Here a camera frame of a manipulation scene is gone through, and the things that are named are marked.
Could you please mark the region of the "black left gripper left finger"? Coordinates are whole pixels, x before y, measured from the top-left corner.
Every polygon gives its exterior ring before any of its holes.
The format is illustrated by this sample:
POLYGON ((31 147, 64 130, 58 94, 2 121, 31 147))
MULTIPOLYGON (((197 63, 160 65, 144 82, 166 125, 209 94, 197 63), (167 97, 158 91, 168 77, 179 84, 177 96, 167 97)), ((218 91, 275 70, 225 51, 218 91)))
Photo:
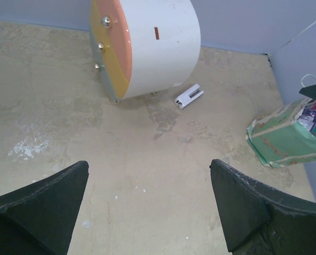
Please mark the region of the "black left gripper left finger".
POLYGON ((0 254, 67 254, 88 177, 79 161, 0 196, 0 254))

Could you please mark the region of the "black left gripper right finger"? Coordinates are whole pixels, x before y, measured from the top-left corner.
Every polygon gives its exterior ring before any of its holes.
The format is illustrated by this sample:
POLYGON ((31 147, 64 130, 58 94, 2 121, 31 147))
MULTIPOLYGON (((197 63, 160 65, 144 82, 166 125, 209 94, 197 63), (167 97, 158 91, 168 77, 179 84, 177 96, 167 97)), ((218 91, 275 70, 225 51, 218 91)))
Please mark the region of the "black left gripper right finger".
POLYGON ((279 191, 225 162, 210 165, 228 252, 316 254, 316 203, 279 191))

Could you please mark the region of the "purple snack packet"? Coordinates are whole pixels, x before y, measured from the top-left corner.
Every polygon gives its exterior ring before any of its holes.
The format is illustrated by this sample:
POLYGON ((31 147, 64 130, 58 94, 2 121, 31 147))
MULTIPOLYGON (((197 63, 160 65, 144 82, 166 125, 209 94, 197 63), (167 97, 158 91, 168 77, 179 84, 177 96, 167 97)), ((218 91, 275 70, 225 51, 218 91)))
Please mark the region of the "purple snack packet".
POLYGON ((304 107, 297 121, 311 133, 316 126, 316 100, 310 100, 304 107))

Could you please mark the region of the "green paper bag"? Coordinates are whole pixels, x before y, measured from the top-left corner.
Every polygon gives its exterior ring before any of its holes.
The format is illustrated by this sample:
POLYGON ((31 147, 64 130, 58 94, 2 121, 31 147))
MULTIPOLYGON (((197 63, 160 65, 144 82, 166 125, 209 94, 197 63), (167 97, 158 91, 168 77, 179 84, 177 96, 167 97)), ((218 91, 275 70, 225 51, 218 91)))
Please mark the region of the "green paper bag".
POLYGON ((278 168, 316 161, 316 126, 311 133, 297 121, 310 100, 304 96, 246 128, 245 138, 263 165, 278 168))

